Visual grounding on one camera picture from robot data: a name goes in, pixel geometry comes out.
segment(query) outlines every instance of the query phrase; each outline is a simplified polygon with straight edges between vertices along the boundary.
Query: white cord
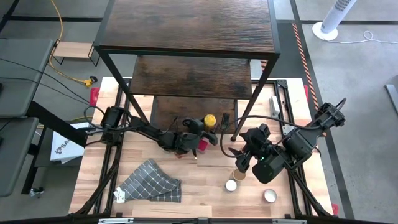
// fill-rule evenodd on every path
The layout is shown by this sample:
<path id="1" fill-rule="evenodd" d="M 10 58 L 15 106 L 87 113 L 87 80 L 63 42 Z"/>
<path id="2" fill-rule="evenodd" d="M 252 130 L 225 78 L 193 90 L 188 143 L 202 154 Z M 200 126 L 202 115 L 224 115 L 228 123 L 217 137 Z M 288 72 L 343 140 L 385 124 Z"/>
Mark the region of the white cord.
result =
<path id="1" fill-rule="evenodd" d="M 396 41 L 396 42 L 395 41 L 382 41 L 382 40 L 373 39 L 373 33 L 368 30 L 363 32 L 363 37 L 365 38 L 365 40 L 349 41 L 349 42 L 340 42 L 340 41 L 332 41 L 332 40 L 326 40 L 326 41 L 330 42 L 330 43 L 337 43 L 337 44 L 358 44 L 358 43 L 365 43 L 368 41 L 375 41 L 375 42 L 379 42 L 379 43 L 383 43 L 383 44 L 398 44 L 398 41 Z"/>

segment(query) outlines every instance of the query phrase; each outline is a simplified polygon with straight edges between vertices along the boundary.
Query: small cup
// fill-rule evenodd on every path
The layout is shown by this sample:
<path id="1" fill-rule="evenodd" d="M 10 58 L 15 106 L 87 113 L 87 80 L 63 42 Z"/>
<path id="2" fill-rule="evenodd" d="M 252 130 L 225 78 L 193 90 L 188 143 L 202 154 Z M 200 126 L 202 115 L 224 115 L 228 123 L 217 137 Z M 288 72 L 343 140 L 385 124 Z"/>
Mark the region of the small cup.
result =
<path id="1" fill-rule="evenodd" d="M 277 195 L 275 190 L 267 189 L 264 191 L 264 199 L 268 203 L 274 203 L 276 201 Z"/>
<path id="2" fill-rule="evenodd" d="M 225 183 L 225 189 L 228 192 L 233 192 L 236 190 L 237 184 L 235 182 L 235 180 L 229 180 Z"/>
<path id="3" fill-rule="evenodd" d="M 240 182 L 242 181 L 244 178 L 246 177 L 245 173 L 240 172 L 238 169 L 234 170 L 232 172 L 232 178 L 237 181 Z"/>

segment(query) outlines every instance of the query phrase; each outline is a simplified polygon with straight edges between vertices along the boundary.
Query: gray floor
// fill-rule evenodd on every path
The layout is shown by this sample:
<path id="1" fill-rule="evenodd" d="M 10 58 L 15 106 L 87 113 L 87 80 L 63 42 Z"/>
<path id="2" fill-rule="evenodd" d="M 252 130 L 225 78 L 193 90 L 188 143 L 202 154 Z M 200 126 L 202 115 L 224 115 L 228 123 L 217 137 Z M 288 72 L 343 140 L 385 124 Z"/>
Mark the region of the gray floor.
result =
<path id="1" fill-rule="evenodd" d="M 274 0 L 278 19 L 293 19 L 289 0 Z M 0 14 L 4 14 L 11 0 L 0 1 Z M 102 16 L 106 0 L 55 1 L 63 16 Z M 296 0 L 301 19 L 322 20 L 334 0 Z M 360 0 L 347 15 L 347 20 L 398 20 L 395 0 Z M 21 0 L 14 15 L 56 16 L 49 0 Z M 99 23 L 64 23 L 64 40 L 91 42 Z M 323 101 L 336 103 L 347 97 L 342 109 L 347 123 L 333 130 L 336 149 L 354 214 L 357 219 L 397 223 L 398 173 L 394 162 L 398 160 L 396 138 L 398 116 L 396 115 L 383 85 L 396 75 L 398 45 L 367 42 L 365 44 L 331 44 L 322 42 L 311 33 L 311 26 L 304 26 L 305 38 L 318 80 Z M 339 40 L 361 40 L 362 33 L 371 30 L 375 38 L 398 41 L 395 26 L 339 26 Z M 1 32 L 7 38 L 49 38 L 57 39 L 58 22 L 12 21 Z M 115 55 L 113 59 L 125 76 L 131 76 L 133 56 Z M 91 62 L 65 61 L 57 66 L 67 75 L 99 79 L 111 76 L 103 63 L 94 67 Z M 253 70 L 256 76 L 259 68 Z M 46 72 L 60 78 L 51 68 Z M 88 98 L 89 89 L 69 80 L 64 84 L 79 95 Z M 57 86 L 49 78 L 42 83 Z M 45 87 L 40 87 L 35 100 L 62 119 L 73 119 L 82 115 L 84 106 L 70 101 Z M 328 160 L 325 144 L 321 139 L 323 166 L 328 182 L 331 200 L 340 203 L 335 178 Z M 22 182 L 31 158 L 28 157 L 14 194 L 0 198 L 0 220 L 19 218 L 51 217 L 68 212 L 75 186 L 78 168 L 63 167 L 40 169 L 35 185 L 44 186 L 46 192 L 40 199 L 19 195 Z"/>

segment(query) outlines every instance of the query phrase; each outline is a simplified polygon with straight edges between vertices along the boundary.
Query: checkered cloth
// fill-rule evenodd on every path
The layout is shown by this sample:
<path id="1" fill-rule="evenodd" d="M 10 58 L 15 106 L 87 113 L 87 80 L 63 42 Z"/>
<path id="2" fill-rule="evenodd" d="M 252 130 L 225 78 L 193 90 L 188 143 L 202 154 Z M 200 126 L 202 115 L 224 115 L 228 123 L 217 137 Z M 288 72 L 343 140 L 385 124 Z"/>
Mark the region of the checkered cloth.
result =
<path id="1" fill-rule="evenodd" d="M 181 180 L 169 177 L 153 159 L 141 164 L 120 188 L 125 191 L 126 201 L 148 199 L 181 203 Z"/>

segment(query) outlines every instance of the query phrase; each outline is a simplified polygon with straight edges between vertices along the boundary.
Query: wood surface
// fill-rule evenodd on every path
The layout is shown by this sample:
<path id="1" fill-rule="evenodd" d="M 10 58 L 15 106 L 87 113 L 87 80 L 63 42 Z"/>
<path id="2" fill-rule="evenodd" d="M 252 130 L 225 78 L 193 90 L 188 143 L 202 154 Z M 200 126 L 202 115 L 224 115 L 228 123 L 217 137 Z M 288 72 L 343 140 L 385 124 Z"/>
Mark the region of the wood surface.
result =
<path id="1" fill-rule="evenodd" d="M 216 117 L 217 124 L 221 124 L 223 114 L 229 114 L 228 123 L 235 120 L 235 100 L 214 99 L 214 98 L 189 98 L 175 96 L 155 96 L 152 109 L 154 113 L 150 123 L 157 128 L 166 130 L 172 121 L 178 117 L 178 131 L 188 131 L 182 126 L 185 118 L 202 119 L 208 114 Z M 216 133 L 221 133 L 221 125 L 216 128 Z M 177 126 L 173 125 L 171 131 L 176 131 Z M 225 133 L 233 134 L 235 125 L 231 125 Z"/>
<path id="2" fill-rule="evenodd" d="M 89 58 L 93 53 L 92 43 L 60 41 L 56 46 L 54 57 Z"/>
<path id="3" fill-rule="evenodd" d="M 250 63 L 246 59 L 141 56 L 131 93 L 248 100 Z"/>
<path id="4" fill-rule="evenodd" d="M 295 122 L 301 125 L 307 124 L 311 117 L 302 80 L 298 78 L 287 79 L 287 83 Z M 118 84 L 114 78 L 104 77 L 97 106 L 103 110 L 107 106 L 113 106 L 117 89 Z M 270 116 L 269 98 L 272 95 L 274 95 L 272 85 L 266 85 L 250 114 Z M 136 99 L 149 118 L 153 96 L 136 96 Z M 247 103 L 248 100 L 238 100 L 240 115 Z M 131 113 L 137 116 L 134 110 L 131 110 Z M 93 122 L 98 124 L 101 119 L 102 114 L 96 111 Z M 268 124 L 271 131 L 269 138 L 271 141 L 275 142 L 281 139 L 278 122 L 266 119 L 247 119 L 241 132 L 258 127 L 261 123 Z M 224 137 L 224 147 L 241 149 L 244 145 L 242 138 L 238 137 L 236 142 L 230 142 L 230 136 L 230 134 L 227 134 Z M 100 135 L 94 135 L 89 137 L 88 141 L 99 138 Z M 70 212 L 75 212 L 81 208 L 97 187 L 104 151 L 105 145 L 100 143 L 90 145 L 85 149 Z M 197 161 L 191 154 L 177 159 L 173 154 L 164 153 L 154 141 L 140 134 L 128 132 L 124 138 L 116 186 L 123 183 L 140 164 L 150 158 L 153 158 L 166 174 L 182 180 L 182 203 L 150 202 L 148 200 L 114 203 L 113 215 L 116 212 L 123 212 L 124 217 L 284 218 L 286 213 L 293 214 L 289 181 L 285 170 L 266 185 L 261 184 L 252 172 L 248 171 L 247 177 L 239 184 L 238 189 L 233 193 L 227 193 L 224 190 L 224 185 L 232 171 L 235 170 L 235 161 L 222 155 L 220 145 L 209 146 L 205 154 L 198 155 Z M 331 213 L 331 202 L 319 153 L 314 152 L 312 157 L 305 162 L 304 170 L 308 187 L 325 210 Z M 108 195 L 107 189 L 104 191 L 102 208 L 104 208 Z M 277 192 L 278 198 L 275 203 L 265 203 L 262 198 L 265 189 L 273 189 Z M 302 195 L 299 190 L 298 197 L 300 208 L 304 211 Z"/>
<path id="5" fill-rule="evenodd" d="M 100 44 L 274 53 L 268 0 L 115 0 Z"/>

